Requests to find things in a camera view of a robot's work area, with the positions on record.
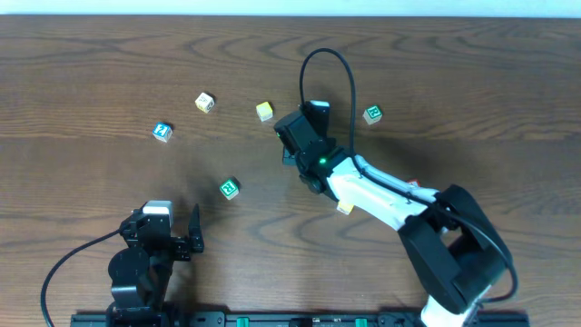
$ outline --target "wood grain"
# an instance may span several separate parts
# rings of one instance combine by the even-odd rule
[[[346,55],[357,148],[427,186],[457,183],[512,250],[521,289],[498,306],[534,326],[581,319],[581,22],[444,18],[201,16],[0,17],[0,325],[38,326],[42,281],[71,248],[108,233],[150,199],[174,201],[183,230],[202,210],[206,253],[176,264],[168,299],[232,311],[376,311],[423,305],[395,232],[360,210],[337,213],[280,164],[277,118],[295,110],[300,63]],[[307,97],[331,101],[345,143],[349,86],[321,55]],[[216,96],[209,114],[200,92]],[[255,105],[270,101],[261,123]],[[175,125],[168,144],[153,125]],[[228,202],[228,176],[242,184]],[[54,277],[54,321],[112,300],[115,238]],[[504,292],[502,281],[493,293]]]

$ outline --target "white wall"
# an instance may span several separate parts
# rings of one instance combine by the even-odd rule
[[[581,17],[581,0],[0,0],[0,14]]]

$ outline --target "blue cube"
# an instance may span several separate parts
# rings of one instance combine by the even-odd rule
[[[168,124],[157,123],[153,128],[153,136],[160,141],[167,142],[172,134],[172,128]]]

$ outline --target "cable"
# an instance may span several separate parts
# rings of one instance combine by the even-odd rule
[[[120,233],[123,229],[124,229],[124,226],[121,226],[121,227],[119,227],[118,230],[116,230],[114,232],[110,232],[104,236],[99,237],[98,239],[92,240],[89,243],[85,243],[85,244],[79,246],[78,248],[70,251],[66,256],[61,258],[61,260],[59,260],[58,263],[56,263],[54,265],[53,269],[51,269],[51,271],[46,275],[46,278],[44,279],[44,283],[43,283],[43,289],[42,289],[42,291],[40,291],[40,309],[43,312],[44,321],[46,322],[46,325],[48,327],[54,327],[54,324],[53,324],[53,321],[51,320],[50,314],[48,313],[48,308],[46,307],[46,290],[48,289],[48,283],[53,278],[53,275],[54,275],[54,273],[56,273],[56,270],[59,269],[61,267],[61,265],[63,265],[63,263],[65,261],[67,261],[70,257],[72,257],[73,255],[88,248],[91,245],[95,245],[99,242],[102,242],[108,238],[115,236],[116,234]]]
[[[372,176],[368,175],[367,172],[357,164],[357,160],[355,160],[355,155],[356,155],[355,154],[355,119],[356,119],[356,115],[357,115],[357,104],[356,104],[357,95],[355,92],[355,79],[353,78],[353,73],[351,72],[351,68],[350,68],[349,64],[347,63],[347,60],[345,59],[345,57],[343,57],[343,55],[341,55],[339,52],[332,50],[332,49],[329,49],[329,48],[321,48],[321,49],[314,50],[313,52],[311,52],[307,56],[307,58],[305,58],[304,62],[302,63],[302,67],[300,68],[300,77],[299,77],[300,103],[305,104],[304,90],[303,90],[303,86],[302,86],[302,79],[304,77],[305,68],[306,68],[309,60],[315,54],[320,53],[320,52],[329,53],[329,54],[335,55],[337,58],[339,58],[339,60],[341,60],[341,62],[343,63],[343,66],[345,67],[345,71],[347,72],[347,75],[349,76],[349,81],[350,81],[350,86],[351,86],[351,122],[350,122],[349,148],[350,148],[351,160],[353,160],[353,163],[355,164],[355,167],[357,168],[359,173],[361,175],[369,178],[373,183],[376,183],[381,187],[387,188],[388,190],[392,191],[393,193],[396,193],[400,196],[403,196],[404,198],[406,198],[408,200],[426,205],[428,208],[432,208],[432,209],[438,211],[439,213],[445,214],[450,219],[455,220],[456,222],[461,223],[461,224],[469,227],[473,231],[476,231],[477,233],[482,235],[482,237],[484,237],[495,248],[495,250],[500,255],[502,261],[504,262],[505,266],[507,267],[508,271],[510,272],[510,277],[512,279],[512,286],[510,288],[510,291],[507,292],[505,295],[501,295],[501,296],[494,297],[494,298],[479,299],[476,302],[476,306],[481,307],[482,306],[481,303],[503,302],[503,301],[506,301],[506,300],[512,298],[518,291],[518,275],[517,275],[517,270],[515,268],[515,265],[505,256],[504,252],[500,249],[498,244],[496,242],[494,242],[490,238],[490,236],[488,236],[487,233],[484,232],[482,227],[480,227],[478,224],[473,223],[470,220],[460,216],[459,214],[452,213],[451,211],[448,211],[442,207],[436,206],[434,203],[430,203],[428,201],[422,200],[422,199],[418,198],[417,196],[414,196],[411,193],[403,192],[395,187],[392,187],[392,186],[387,185],[381,181],[376,180]]]

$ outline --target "robotic arm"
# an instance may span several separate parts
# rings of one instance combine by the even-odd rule
[[[294,155],[301,180],[314,193],[357,206],[396,230],[428,291],[421,313],[428,327],[462,326],[512,257],[476,201],[451,185],[439,192],[403,182],[347,154],[327,137],[330,106],[309,101],[279,120],[274,130]],[[460,228],[446,246],[440,235]]]

